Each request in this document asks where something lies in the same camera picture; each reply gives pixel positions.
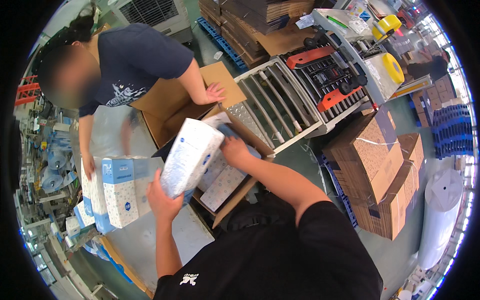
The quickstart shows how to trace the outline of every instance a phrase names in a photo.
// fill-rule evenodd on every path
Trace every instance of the green floor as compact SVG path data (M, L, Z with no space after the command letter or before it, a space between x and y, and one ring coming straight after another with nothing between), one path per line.
M212 38L196 23L196 19L200 16L198 0L184 0L183 2L187 8L194 35L194 40L188 47L194 52L200 66L217 62L213 56L219 49L212 42ZM116 23L114 20L110 20L109 24ZM235 64L225 53L220 58L220 61L223 61L233 77L239 75ZM396 124L396 133L420 132L425 158L433 158L433 141L429 133L430 130L428 128L420 129L416 127L413 113L409 108L407 100L399 98L388 102L386 105L390 109ZM330 199L342 211L346 212L345 207L336 198L328 172L326 172L325 168L319 167L314 155L308 149L308 147L322 143L323 138L317 137L309 141L301 140L277 155L275 162L292 168L307 177L314 184L325 190ZM421 190L424 190L425 185L426 181L424 180ZM391 295L393 290L396 290L403 284L405 278L416 265L412 255L419 247L423 220L423 200L418 201L418 203L419 205L415 208L413 216L395 241L381 238L361 229L357 230L360 239L372 256L384 279L384 285L388 289L383 294L382 299L388 299L388 295ZM148 299L146 294L142 293L135 285L127 283L109 262L102 261L83 250L75 253L70 261L75 266L75 269L78 269L78 273L84 278L89 287L93 287L97 282L104 282L120 299Z

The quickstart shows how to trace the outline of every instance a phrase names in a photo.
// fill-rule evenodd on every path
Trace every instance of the green pen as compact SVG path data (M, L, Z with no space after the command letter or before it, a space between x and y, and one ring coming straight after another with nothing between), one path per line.
M343 28L348 28L347 25L343 24L342 22L340 22L340 21L337 20L337 19L332 18L331 16L327 16L327 19L330 20L330 21L332 21L332 22L334 22L334 23L336 23L336 24L338 24L338 25L340 25L340 26L342 26Z

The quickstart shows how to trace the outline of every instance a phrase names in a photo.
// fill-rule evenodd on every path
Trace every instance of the worker in background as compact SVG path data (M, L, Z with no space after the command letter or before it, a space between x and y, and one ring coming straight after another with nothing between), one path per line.
M40 88L48 100L63 108L79 108L80 151L89 179L95 169L89 151L93 114L99 105L132 103L159 78L178 78L198 105L224 99L219 84L205 89L198 63L188 48L146 24L92 36L93 11L92 4L88 15L79 15L56 33L32 67L34 72L38 70Z
M380 299L383 281L350 221L299 173L225 138L230 166L271 192L237 206L220 236L185 266L172 236L183 196L168 198L160 170L147 188L156 217L154 299Z
M411 63L406 68L403 68L403 73L419 79L425 75L430 74L430 77L436 81L447 75L448 63L450 62L450 54L443 50L441 55L430 55L425 51L419 50L428 62Z

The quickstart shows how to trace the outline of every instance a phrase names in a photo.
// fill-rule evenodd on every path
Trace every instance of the diamond plate metal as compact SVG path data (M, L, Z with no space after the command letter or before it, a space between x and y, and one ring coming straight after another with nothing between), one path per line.
M252 119L252 116L247 111L245 106L242 103L237 103L232 105L231 107L227 108L227 110L235 116L240 122L243 123L253 134L258 136L259 139L262 140L265 144L268 145L267 140L265 139L264 135L260 132L257 124Z

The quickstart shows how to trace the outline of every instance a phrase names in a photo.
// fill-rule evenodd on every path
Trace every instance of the machine vent grille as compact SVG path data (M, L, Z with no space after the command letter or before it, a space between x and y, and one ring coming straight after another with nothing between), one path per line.
M173 0L132 0L123 5L120 11L128 22L152 27L179 14Z

